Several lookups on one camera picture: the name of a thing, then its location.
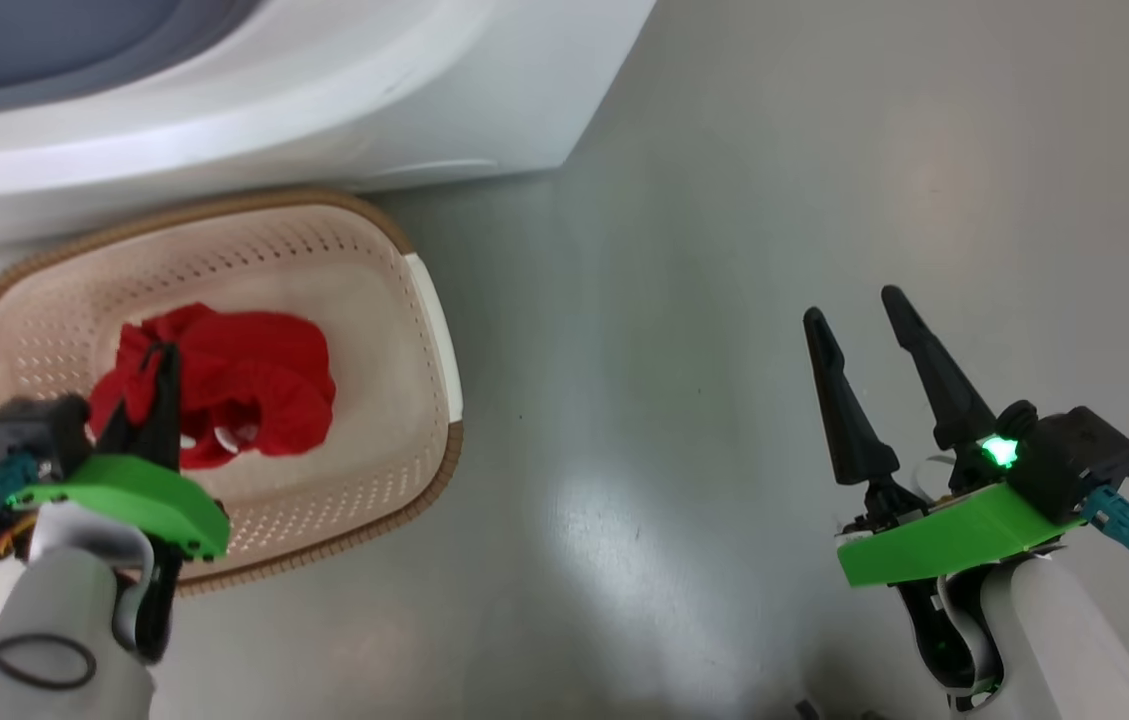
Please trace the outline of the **white front-load washing machine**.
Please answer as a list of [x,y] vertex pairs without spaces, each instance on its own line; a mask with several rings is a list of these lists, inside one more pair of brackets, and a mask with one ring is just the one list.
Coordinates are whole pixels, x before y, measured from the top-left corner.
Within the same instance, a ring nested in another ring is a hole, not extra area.
[[0,0],[0,245],[560,167],[656,0]]

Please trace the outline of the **cream plastic basket brown rim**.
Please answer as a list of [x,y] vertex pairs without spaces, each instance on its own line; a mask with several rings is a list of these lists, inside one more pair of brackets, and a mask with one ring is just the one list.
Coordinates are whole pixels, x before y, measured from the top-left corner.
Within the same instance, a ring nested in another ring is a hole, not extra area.
[[430,273],[399,225],[335,190],[279,190],[161,211],[21,260],[0,274],[0,402],[84,395],[122,325],[202,302],[303,316],[336,383],[322,446],[247,454],[195,480],[231,521],[225,557],[181,597],[335,556],[415,520],[464,441],[460,370]]

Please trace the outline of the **red garment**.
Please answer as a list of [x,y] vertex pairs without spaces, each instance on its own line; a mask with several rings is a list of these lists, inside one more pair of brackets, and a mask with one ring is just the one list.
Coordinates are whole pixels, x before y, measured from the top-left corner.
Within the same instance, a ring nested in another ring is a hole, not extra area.
[[[180,348],[183,365],[184,469],[221,468],[248,453],[308,454],[326,441],[336,383],[325,334],[316,324],[285,313],[220,313],[190,304],[124,325],[113,368],[122,351],[160,343]],[[89,396],[94,437],[100,424],[97,384]]]

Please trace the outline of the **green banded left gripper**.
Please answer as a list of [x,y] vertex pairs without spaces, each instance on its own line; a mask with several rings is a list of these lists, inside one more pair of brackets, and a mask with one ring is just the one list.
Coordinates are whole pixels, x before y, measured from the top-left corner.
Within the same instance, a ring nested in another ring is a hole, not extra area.
[[108,455],[84,460],[65,482],[17,489],[7,501],[37,515],[32,559],[84,550],[112,571],[113,634],[147,665],[167,650],[184,567],[225,559],[231,536],[224,506],[180,474],[181,369],[172,343],[122,351],[96,387],[96,450]]

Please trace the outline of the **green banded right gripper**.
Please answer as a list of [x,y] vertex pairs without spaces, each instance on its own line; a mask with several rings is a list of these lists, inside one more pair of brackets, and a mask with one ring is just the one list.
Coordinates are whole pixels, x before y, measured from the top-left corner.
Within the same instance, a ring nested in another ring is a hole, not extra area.
[[819,307],[803,314],[835,483],[866,486],[866,512],[842,533],[837,556],[852,587],[889,585],[910,615],[917,650],[957,714],[1030,714],[1079,706],[1080,676],[1064,669],[1070,643],[1043,626],[1043,605],[1076,589],[1044,568],[1047,551],[1079,519],[1058,527],[1006,482],[984,438],[995,416],[901,287],[881,288],[898,345],[912,357],[940,450],[962,445],[957,469],[974,488],[931,503],[899,486],[896,451],[881,441],[848,381],[846,359]]

